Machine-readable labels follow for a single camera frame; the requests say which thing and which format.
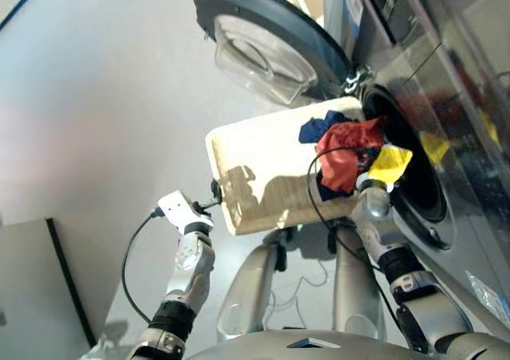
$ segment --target black wire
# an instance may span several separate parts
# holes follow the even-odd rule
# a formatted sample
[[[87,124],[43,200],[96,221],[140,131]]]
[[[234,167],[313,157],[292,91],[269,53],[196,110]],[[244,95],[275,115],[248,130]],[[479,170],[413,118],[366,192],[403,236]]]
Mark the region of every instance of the black wire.
[[[143,227],[154,217],[154,213],[149,215],[147,218],[145,218],[145,221],[142,222],[142,224],[139,226],[138,229],[136,229],[135,233],[127,243],[126,252],[124,253],[124,258],[122,260],[122,273],[120,279],[122,280],[122,288],[124,289],[124,294],[126,294],[127,301],[131,304],[131,307],[133,307],[133,310],[136,311],[140,317],[145,320],[147,324],[151,323],[151,320],[148,318],[147,315],[145,315],[142,310],[139,309],[139,307],[136,305],[135,301],[131,297],[131,294],[129,293],[128,286],[126,285],[126,263],[128,262],[128,255],[129,251],[131,250],[131,246],[133,245],[133,242],[136,239],[136,236],[139,234],[140,231],[142,231]]]
[[[310,197],[310,202],[312,203],[312,206],[313,208],[315,209],[316,213],[317,213],[317,216],[320,218],[320,220],[322,221],[322,223],[324,224],[324,226],[326,226],[326,228],[328,229],[329,233],[333,234],[333,236],[335,237],[335,239],[338,241],[338,243],[340,243],[340,245],[345,248],[345,250],[347,252],[349,252],[352,256],[354,256],[355,258],[357,258],[358,260],[361,260],[363,263],[369,265],[370,267],[372,267],[374,270],[376,271],[379,271],[381,272],[381,269],[379,267],[376,267],[374,265],[372,265],[372,263],[370,263],[369,261],[365,260],[364,258],[362,258],[360,255],[358,255],[358,253],[354,252],[350,247],[348,247],[340,238],[338,238],[337,234],[333,231],[332,227],[328,224],[328,222],[326,221],[326,219],[324,218],[324,216],[320,213],[319,211],[319,208],[317,207],[317,204],[316,202],[313,200],[313,196],[312,196],[312,188],[310,187],[310,175],[311,175],[311,172],[312,172],[312,168],[314,166],[314,164],[317,162],[317,160],[322,157],[323,155],[326,155],[328,153],[331,153],[333,151],[357,151],[359,153],[370,153],[372,152],[374,149],[370,149],[370,148],[363,148],[363,147],[335,147],[333,149],[328,149],[327,151],[321,151],[313,160],[312,162],[310,162],[310,166],[308,167],[308,171],[307,171],[307,174],[306,174],[306,189],[308,191],[308,196]]]
[[[374,270],[376,271],[379,271],[381,273],[383,273],[383,271],[381,271],[381,269],[379,267],[376,267],[374,265],[372,265],[372,263],[370,263],[370,260],[367,259],[365,260],[363,257],[359,256],[356,252],[354,252],[354,250],[352,250],[350,247],[348,247],[339,237],[338,235],[336,234],[335,231],[333,231],[332,227],[328,224],[328,222],[326,221],[326,219],[324,218],[324,216],[320,213],[319,211],[319,208],[317,207],[317,204],[315,203],[315,201],[313,200],[313,196],[312,196],[312,188],[310,187],[310,173],[312,171],[312,167],[314,166],[314,164],[317,162],[317,160],[322,157],[323,155],[326,155],[328,153],[331,153],[333,151],[357,151],[359,153],[370,153],[372,152],[374,149],[370,149],[370,148],[358,148],[358,147],[335,147],[335,148],[332,148],[332,149],[329,149],[329,150],[326,150],[326,151],[321,151],[313,160],[312,162],[310,162],[310,166],[308,167],[308,171],[307,171],[307,174],[306,174],[306,186],[307,186],[307,191],[308,191],[308,196],[310,197],[310,202],[312,203],[313,205],[313,208],[315,209],[316,213],[317,213],[317,216],[319,216],[320,220],[322,221],[322,223],[324,224],[324,226],[326,226],[326,228],[328,229],[329,233],[330,234],[333,234],[333,236],[335,237],[335,239],[338,241],[338,243],[343,247],[345,248],[345,250],[347,252],[349,252],[354,258],[358,259],[358,260],[361,260],[365,265],[369,266],[370,268],[373,268]],[[398,320],[397,320],[397,317],[395,316],[395,313],[393,312],[393,310],[391,309],[391,305],[390,305],[390,301],[388,300],[388,298],[386,297],[386,295],[384,294],[384,291],[382,290],[381,288],[381,285],[379,284],[379,282],[375,279],[375,276],[374,276],[374,282],[375,284],[377,285],[377,289],[379,290],[379,293],[381,294],[381,297],[382,297],[382,300],[384,301],[384,303],[386,304],[386,308],[388,309],[388,311],[390,312],[390,316],[391,318],[393,319],[395,325],[397,326],[397,328],[400,330],[400,324],[398,324]]]
[[[384,303],[386,304],[386,308],[388,309],[388,312],[390,312],[390,316],[393,319],[393,322],[395,323],[395,326],[397,326],[398,330],[402,332],[402,330],[400,328],[400,324],[398,324],[397,316],[395,316],[395,313],[391,309],[390,301],[388,300],[388,298],[384,294],[384,291],[382,290],[381,285],[379,284],[379,282],[375,279],[375,276],[374,276],[374,282],[377,285],[377,289],[379,290],[379,293],[382,296],[382,300],[384,300]]]

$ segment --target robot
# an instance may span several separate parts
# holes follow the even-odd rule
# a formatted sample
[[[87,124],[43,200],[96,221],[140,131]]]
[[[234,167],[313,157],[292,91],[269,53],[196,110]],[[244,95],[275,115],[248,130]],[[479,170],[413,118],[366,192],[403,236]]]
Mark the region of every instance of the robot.
[[[510,358],[510,344],[473,332],[465,313],[420,264],[393,222],[386,184],[359,178],[357,188],[359,198],[351,214],[356,229],[336,227],[339,302],[334,306],[334,331],[264,331],[273,273],[285,267],[285,231],[277,230],[249,254],[237,273],[218,317],[220,343],[193,359]],[[128,358],[180,360],[209,293],[214,224],[204,207],[180,191],[161,198],[158,205],[181,234],[175,270],[159,309]],[[409,349],[383,341],[374,266],[367,254],[390,285],[398,304],[398,327]],[[353,285],[355,297],[352,292],[351,297],[342,295]]]

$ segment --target black joint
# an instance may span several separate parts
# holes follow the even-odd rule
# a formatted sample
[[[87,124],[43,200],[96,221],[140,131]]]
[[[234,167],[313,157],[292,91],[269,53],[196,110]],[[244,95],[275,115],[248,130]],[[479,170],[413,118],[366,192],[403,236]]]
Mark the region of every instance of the black joint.
[[[219,182],[213,179],[210,182],[210,191],[213,192],[213,198],[218,201],[218,204],[222,203],[223,196],[222,196],[222,187],[220,186]]]
[[[336,255],[336,234],[330,231],[328,234],[328,251],[330,254]]]
[[[173,300],[166,301],[159,306],[149,328],[169,332],[185,342],[193,328],[195,317],[193,310],[185,304]]]
[[[396,248],[381,255],[379,267],[390,284],[402,275],[425,270],[408,247]]]
[[[397,310],[397,320],[409,347],[423,354],[428,353],[429,343],[411,311],[405,306],[400,307]]]
[[[204,233],[207,236],[209,236],[209,231],[211,230],[211,227],[204,222],[193,222],[187,225],[184,228],[184,235],[189,233],[194,233],[195,231],[198,231],[200,233]]]
[[[151,346],[142,346],[138,350],[136,350],[134,356],[140,358],[147,358],[150,360],[181,360],[182,351],[181,353],[169,354],[168,352],[157,350],[156,348],[152,348]]]
[[[275,270],[278,272],[283,272],[287,269],[287,250],[284,246],[278,245],[277,248],[277,264],[275,265]]]

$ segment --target yellow cloth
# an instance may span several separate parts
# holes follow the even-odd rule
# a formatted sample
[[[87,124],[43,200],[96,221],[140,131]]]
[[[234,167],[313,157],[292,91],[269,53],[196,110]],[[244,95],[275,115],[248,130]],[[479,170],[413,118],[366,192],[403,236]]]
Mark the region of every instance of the yellow cloth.
[[[394,145],[384,145],[369,169],[368,175],[383,182],[397,182],[412,158],[412,151]]]

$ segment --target wooden board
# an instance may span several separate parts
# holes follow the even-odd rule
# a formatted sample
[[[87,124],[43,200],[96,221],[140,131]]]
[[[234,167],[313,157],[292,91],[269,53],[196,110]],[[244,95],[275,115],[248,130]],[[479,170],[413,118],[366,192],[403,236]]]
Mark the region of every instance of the wooden board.
[[[300,143],[298,135],[304,123],[312,117],[324,118],[328,110],[364,119],[361,103],[355,97],[342,97],[218,127],[207,135],[211,169],[222,187],[222,211],[232,234],[319,220],[306,186],[315,144]],[[327,219],[347,216],[355,205],[355,196],[322,202],[315,171],[311,187]]]

